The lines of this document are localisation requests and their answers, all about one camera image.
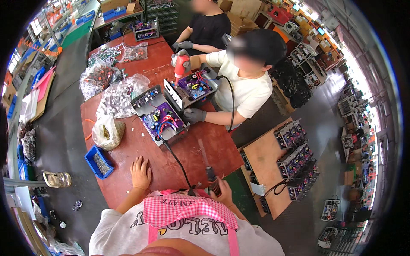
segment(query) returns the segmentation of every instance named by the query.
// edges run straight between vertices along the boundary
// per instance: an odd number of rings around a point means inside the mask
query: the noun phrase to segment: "woman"
[[[280,244],[261,227],[251,226],[232,202],[232,191],[219,180],[222,195],[211,198],[196,190],[154,191],[143,199],[151,182],[148,159],[131,165],[133,189],[116,210],[101,213],[91,236],[90,255],[210,256],[284,255]]]

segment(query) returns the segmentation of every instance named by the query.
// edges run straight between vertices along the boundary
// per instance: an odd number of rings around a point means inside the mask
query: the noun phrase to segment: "concrete floor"
[[[340,73],[332,74],[324,85],[314,91],[305,106],[291,114],[293,119],[302,118],[301,124],[308,133],[309,145],[318,159],[321,174],[311,192],[303,201],[291,203],[276,220],[270,215],[260,218],[255,212],[256,221],[281,243],[286,255],[317,255],[317,237],[329,224],[319,218],[323,202],[333,194],[339,198],[343,196],[341,172],[344,166],[340,160],[343,151],[338,137],[343,120],[336,110],[339,91],[343,86],[343,76]],[[38,179],[42,179],[43,170],[71,174],[72,186],[49,188],[50,197],[45,198],[45,203],[48,209],[55,209],[57,215],[67,223],[65,229],[53,223],[58,237],[68,244],[77,241],[87,254],[89,239],[100,220],[101,211],[108,206],[95,176],[84,160],[87,150],[81,126],[82,102],[77,81],[54,98],[44,116],[35,123],[38,156],[36,173]],[[232,138],[240,147],[286,118],[270,98],[252,119],[234,132]],[[79,211],[73,211],[72,205],[79,199],[84,205]],[[341,208],[346,207],[347,204],[343,202]]]

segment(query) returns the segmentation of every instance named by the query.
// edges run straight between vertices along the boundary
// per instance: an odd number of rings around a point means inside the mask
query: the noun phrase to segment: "red tabletop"
[[[133,39],[132,34],[125,35],[124,40],[128,45],[139,43]],[[162,40],[164,39],[160,37],[149,39],[147,42],[148,45],[152,45]],[[103,46],[116,46],[121,42],[122,39],[118,38]],[[148,59],[117,64],[117,66],[125,68],[125,72],[130,76],[135,73],[145,75],[151,81],[150,87],[160,84],[164,90],[164,78],[174,80],[174,68],[169,64],[171,54],[172,50],[168,44],[160,42],[148,47]],[[96,120],[95,113],[101,97],[100,93],[81,105],[84,137],[91,133],[93,126],[85,119]],[[202,109],[210,112],[215,111],[209,102]],[[133,116],[116,120],[125,123],[125,132],[120,145],[107,152],[107,156],[114,164],[115,169],[108,178],[104,180],[97,178],[101,192],[110,208],[115,209],[127,196],[127,191],[132,188],[130,164],[140,155],[150,160],[149,166],[153,172],[151,190],[188,188],[181,167],[170,152],[163,152],[157,147],[139,118]],[[191,185],[198,185],[199,182],[202,184],[199,186],[200,188],[207,186],[206,166],[198,144],[199,139],[202,139],[208,161],[214,168],[216,175],[224,177],[243,165],[242,158],[224,126],[207,122],[194,124],[190,127],[187,135],[172,146],[172,151],[184,166]],[[86,141],[88,150],[93,145],[92,138]]]

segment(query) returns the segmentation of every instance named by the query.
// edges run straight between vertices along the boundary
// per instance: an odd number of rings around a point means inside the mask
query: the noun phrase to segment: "white t-shirt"
[[[144,202],[132,207],[124,215],[113,209],[103,210],[100,223],[90,239],[89,254],[136,254],[145,248],[148,245],[148,225],[144,223],[143,209]],[[240,255],[285,255],[278,241],[261,227],[251,226],[238,218],[237,221]],[[182,238],[211,254],[229,256],[225,225],[206,215],[182,219],[158,231],[158,239]]]
[[[226,76],[231,82],[235,99],[234,109],[244,118],[251,118],[271,96],[272,81],[267,71],[256,79],[238,77],[239,68],[228,60],[226,50],[208,53],[206,61],[213,68],[221,67],[218,74]],[[232,112],[232,93],[226,79],[221,79],[221,85],[214,97],[223,111]]]

